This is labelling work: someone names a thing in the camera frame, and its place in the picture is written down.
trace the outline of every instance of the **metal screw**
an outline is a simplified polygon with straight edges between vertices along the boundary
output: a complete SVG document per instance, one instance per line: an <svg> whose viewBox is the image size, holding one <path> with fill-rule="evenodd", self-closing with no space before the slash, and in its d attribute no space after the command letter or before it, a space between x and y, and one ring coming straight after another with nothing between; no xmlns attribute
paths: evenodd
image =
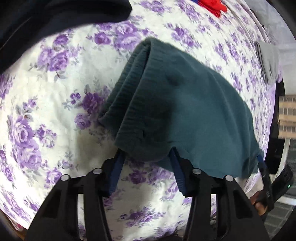
<svg viewBox="0 0 296 241"><path fill-rule="evenodd" d="M193 172L193 174L195 174L195 175L199 175L199 174L201 174L201 170L200 169L198 169L198 168L194 168L193 170L192 170L192 172Z"/></svg>
<svg viewBox="0 0 296 241"><path fill-rule="evenodd" d="M68 174L65 174L65 175L61 176L62 181L67 181L69 178L70 178L70 176Z"/></svg>
<svg viewBox="0 0 296 241"><path fill-rule="evenodd" d="M226 179L227 181L229 181L229 182L232 182L232 181L233 181L233 177L232 177L232 176L229 176L229 175L227 175L227 176L225 177L225 179Z"/></svg>
<svg viewBox="0 0 296 241"><path fill-rule="evenodd" d="M101 174L102 172L103 172L103 170L101 168L93 169L93 174L95 174L95 175Z"/></svg>

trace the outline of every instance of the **bedsheet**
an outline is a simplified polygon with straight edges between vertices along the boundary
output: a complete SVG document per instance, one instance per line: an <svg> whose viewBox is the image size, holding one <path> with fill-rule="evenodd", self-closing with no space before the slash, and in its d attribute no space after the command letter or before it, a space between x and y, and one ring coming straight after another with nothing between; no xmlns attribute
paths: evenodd
<svg viewBox="0 0 296 241"><path fill-rule="evenodd" d="M28 228L62 174L85 175L114 156L98 111L146 37L168 42L223 75L250 108L255 136L266 150L274 93L264 84L253 42L269 39L243 0L224 3L227 13L216 18L189 0L134 0L127 21L67 29L27 50L0 76L0 209ZM242 181L245 192L257 178ZM171 172L127 157L104 207L114 240L144 240L176 228L182 234L190 202Z"/></svg>

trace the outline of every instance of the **knit fabric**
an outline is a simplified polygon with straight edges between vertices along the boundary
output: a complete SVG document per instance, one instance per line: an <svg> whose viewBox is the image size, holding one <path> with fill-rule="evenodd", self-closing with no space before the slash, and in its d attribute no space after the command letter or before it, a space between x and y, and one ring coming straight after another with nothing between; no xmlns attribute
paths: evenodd
<svg viewBox="0 0 296 241"><path fill-rule="evenodd" d="M157 39L140 43L104 105L99 122L115 145L142 161L159 161L176 147L215 177L249 177L262 154L252 115L217 72Z"/></svg>

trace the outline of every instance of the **red cloth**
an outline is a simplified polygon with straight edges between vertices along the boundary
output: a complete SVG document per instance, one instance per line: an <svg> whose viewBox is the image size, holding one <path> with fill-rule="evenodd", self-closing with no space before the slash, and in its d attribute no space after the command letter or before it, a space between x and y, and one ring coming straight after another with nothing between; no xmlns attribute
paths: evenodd
<svg viewBox="0 0 296 241"><path fill-rule="evenodd" d="M221 11L227 12L227 7L220 0L198 0L198 5L209 10L218 18L221 16Z"/></svg>

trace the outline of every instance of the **finger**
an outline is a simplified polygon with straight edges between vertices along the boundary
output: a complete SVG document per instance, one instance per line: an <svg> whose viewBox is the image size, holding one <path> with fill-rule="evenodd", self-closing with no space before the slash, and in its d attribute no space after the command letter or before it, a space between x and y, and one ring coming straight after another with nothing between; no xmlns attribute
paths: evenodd
<svg viewBox="0 0 296 241"><path fill-rule="evenodd" d="M258 212L259 216L263 215L267 210L267 207L265 207L260 202L256 203L255 208L257 209L257 212Z"/></svg>
<svg viewBox="0 0 296 241"><path fill-rule="evenodd" d="M258 198L260 192L261 192L261 191L258 191L258 192L256 192L253 196L250 197L250 201L251 201L252 205L255 204L255 202L256 202L256 200L257 200L257 198Z"/></svg>

